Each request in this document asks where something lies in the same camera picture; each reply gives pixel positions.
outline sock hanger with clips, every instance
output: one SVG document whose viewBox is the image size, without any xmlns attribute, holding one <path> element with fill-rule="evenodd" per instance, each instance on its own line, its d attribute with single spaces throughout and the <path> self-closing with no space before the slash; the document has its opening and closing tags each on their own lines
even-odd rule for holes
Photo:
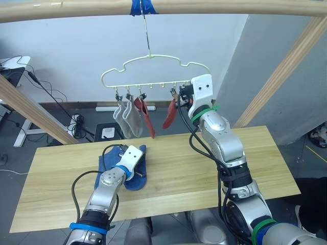
<svg viewBox="0 0 327 245">
<path fill-rule="evenodd" d="M 143 12 L 143 4 L 142 4 L 142 0 L 139 1 L 139 4 L 140 4 L 140 9 L 141 9 L 141 15 L 143 15 L 143 19 L 144 19 L 144 27 L 145 27 L 145 32 L 146 32 L 146 37 L 147 37 L 147 44 L 148 44 L 148 54 L 145 55 L 145 56 L 141 56 L 141 57 L 138 57 L 138 58 L 134 58 L 134 59 L 131 59 L 131 60 L 128 60 L 126 61 L 125 63 L 123 63 L 123 69 L 122 70 L 118 70 L 117 68 L 112 68 L 110 70 L 107 70 L 105 71 L 104 73 L 101 74 L 101 82 L 103 84 L 103 86 L 107 87 L 107 88 L 113 88 L 115 91 L 117 91 L 117 89 L 119 87 L 125 87 L 127 90 L 129 90 L 129 87 L 133 87 L 133 86 L 136 86 L 138 87 L 138 89 L 141 89 L 141 86 L 149 86 L 150 88 L 153 88 L 153 85 L 161 85 L 162 87 L 165 86 L 165 84 L 173 84 L 174 86 L 176 86 L 177 83 L 183 83 L 185 85 L 188 85 L 190 83 L 190 80 L 185 80 L 185 81 L 172 81 L 172 82 L 161 82 L 161 83 L 143 83 L 143 84 L 129 84 L 129 85 L 107 85 L 104 81 L 104 77 L 106 74 L 112 72 L 112 71 L 117 71 L 117 72 L 125 72 L 126 71 L 126 65 L 133 62 L 133 61 L 137 61 L 137 60 L 142 60 L 142 59 L 151 59 L 151 58 L 154 58 L 154 57 L 164 57 L 164 58 L 170 58 L 170 59 L 174 59 L 174 60 L 177 60 L 179 62 L 179 65 L 180 66 L 183 66 L 183 67 L 188 67 L 189 65 L 193 64 L 193 65 L 199 65 L 199 66 L 202 66 L 204 67 L 208 74 L 211 74 L 211 71 L 209 69 L 209 67 L 207 67 L 206 65 L 204 64 L 201 64 L 201 63 L 198 63 L 198 62 L 189 62 L 187 64 L 182 64 L 182 61 L 175 57 L 175 56 L 170 56 L 170 55 L 153 55 L 151 54 L 151 50 L 150 50 L 150 43 L 149 43 L 149 36 L 148 36 L 148 30 L 147 30 L 147 22 L 146 22 L 146 19 L 145 19 L 145 14 Z"/>
</svg>

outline wooden tabletop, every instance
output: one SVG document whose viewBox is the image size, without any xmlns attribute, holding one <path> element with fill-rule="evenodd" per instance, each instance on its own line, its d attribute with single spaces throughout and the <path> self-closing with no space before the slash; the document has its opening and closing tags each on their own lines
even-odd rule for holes
<svg viewBox="0 0 327 245">
<path fill-rule="evenodd" d="M 242 140 L 251 175 L 266 199 L 300 193 L 265 126 L 234 131 Z M 98 156 L 111 143 L 38 148 L 10 232 L 65 228 L 74 222 L 72 182 L 85 171 L 97 170 Z M 128 191 L 122 185 L 115 221 L 217 206 L 216 166 L 191 149 L 189 134 L 114 143 L 136 147 L 146 144 L 148 176 L 147 184 L 139 191 Z M 81 211 L 93 191 L 95 177 L 84 176 L 76 185 Z"/>
</svg>

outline wooden beam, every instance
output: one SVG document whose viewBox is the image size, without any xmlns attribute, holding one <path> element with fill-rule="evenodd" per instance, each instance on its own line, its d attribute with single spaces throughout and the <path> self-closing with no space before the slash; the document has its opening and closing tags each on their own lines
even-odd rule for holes
<svg viewBox="0 0 327 245">
<path fill-rule="evenodd" d="M 77 144 L 54 118 L 49 116 L 40 105 L 26 98 L 2 75 L 0 75 L 0 98 L 19 112 L 23 117 L 46 131 L 62 144 Z"/>
<path fill-rule="evenodd" d="M 246 127 L 327 30 L 327 17 L 313 17 L 291 50 L 254 97 L 234 128 Z"/>
<path fill-rule="evenodd" d="M 25 1 L 0 5 L 0 22 L 74 16 L 127 15 L 131 0 Z M 237 13 L 327 16 L 327 4 L 311 0 L 152 0 L 160 14 Z"/>
</svg>

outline floor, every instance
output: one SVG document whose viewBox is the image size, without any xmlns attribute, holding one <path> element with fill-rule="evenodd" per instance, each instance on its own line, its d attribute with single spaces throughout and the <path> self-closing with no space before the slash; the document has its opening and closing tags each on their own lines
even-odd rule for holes
<svg viewBox="0 0 327 245">
<path fill-rule="evenodd" d="M 50 111 L 64 125 L 68 125 L 70 119 L 60 110 Z M 80 113 L 86 118 L 85 128 L 94 132 L 98 123 L 113 121 L 112 112 L 96 112 L 94 109 L 70 110 L 70 114 Z M 151 111 L 150 116 L 156 129 L 156 135 L 167 135 L 188 132 L 180 117 L 176 117 L 173 125 L 166 130 L 161 129 L 167 109 L 159 108 Z M 24 118 L 13 112 L 6 117 L 22 125 Z M 8 162 L 0 169 L 11 169 L 20 173 L 28 172 L 37 147 L 46 146 L 48 139 L 42 137 L 37 142 L 26 140 L 23 147 L 14 148 L 13 144 L 19 128 L 10 121 L 3 120 L 0 123 L 0 154 L 8 155 Z M 30 140 L 37 140 L 40 135 L 30 136 Z M 311 144 L 305 136 L 288 145 L 278 146 L 293 177 L 322 177 L 327 176 L 327 151 Z M 317 152 L 323 159 L 315 155 L 309 148 Z M 9 233 L 15 209 L 22 191 L 26 175 L 16 175 L 0 171 L 0 244 L 6 245 L 32 245 L 32 244 L 62 244 L 69 229 L 57 229 L 48 231 Z M 286 203 L 283 199 L 267 201 L 274 219 L 279 222 L 295 223 L 294 205 Z M 183 213 L 160 215 L 152 218 L 154 233 L 152 236 L 154 245 L 166 245 L 174 243 L 196 242 L 190 224 L 186 221 Z M 129 226 L 129 220 L 116 222 L 115 228 L 107 235 L 107 244 L 123 244 L 124 236 Z"/>
</svg>

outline clothes hanger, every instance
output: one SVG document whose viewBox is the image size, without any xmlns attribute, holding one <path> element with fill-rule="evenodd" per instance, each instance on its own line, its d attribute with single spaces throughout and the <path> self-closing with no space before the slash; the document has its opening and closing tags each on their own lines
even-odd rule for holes
<svg viewBox="0 0 327 245">
<path fill-rule="evenodd" d="M 148 35 L 148 30 L 147 30 L 147 22 L 146 22 L 146 19 L 145 19 L 145 14 L 143 12 L 142 0 L 139 1 L 139 4 L 140 4 L 140 9 L 141 9 L 141 15 L 143 15 L 143 19 L 144 19 L 144 27 L 145 27 L 146 37 L 147 37 L 147 44 L 148 44 L 148 54 L 145 55 L 145 56 L 141 56 L 141 57 L 134 58 L 134 59 L 131 59 L 131 60 L 126 61 L 125 63 L 123 63 L 123 68 L 124 69 L 122 69 L 122 70 L 118 70 L 117 68 L 112 68 L 112 69 L 107 70 L 104 73 L 102 73 L 101 74 L 101 82 L 102 82 L 103 86 L 108 87 L 108 88 L 117 88 L 117 87 L 119 87 L 119 86 L 109 86 L 109 85 L 106 85 L 106 83 L 103 80 L 103 78 L 104 78 L 104 76 L 106 74 L 108 74 L 108 73 L 110 73 L 112 71 L 124 72 L 124 71 L 126 71 L 126 65 L 127 64 L 129 64 L 129 63 L 131 63 L 133 61 L 137 61 L 137 60 L 152 59 L 154 57 L 164 57 L 164 58 L 170 58 L 170 59 L 177 60 L 179 62 L 179 65 L 180 66 L 183 66 L 183 67 L 188 67 L 191 64 L 193 64 L 193 65 L 199 65 L 199 66 L 204 67 L 208 71 L 208 73 L 211 74 L 211 71 L 210 71 L 209 67 L 207 67 L 204 64 L 201 64 L 201 63 L 198 63 L 198 62 L 193 62 L 193 61 L 191 61 L 191 62 L 189 62 L 187 64 L 182 64 L 182 61 L 179 58 L 175 57 L 175 56 L 170 56 L 170 55 L 153 55 L 153 54 L 151 54 L 150 43 L 149 43 L 149 35 Z"/>
</svg>

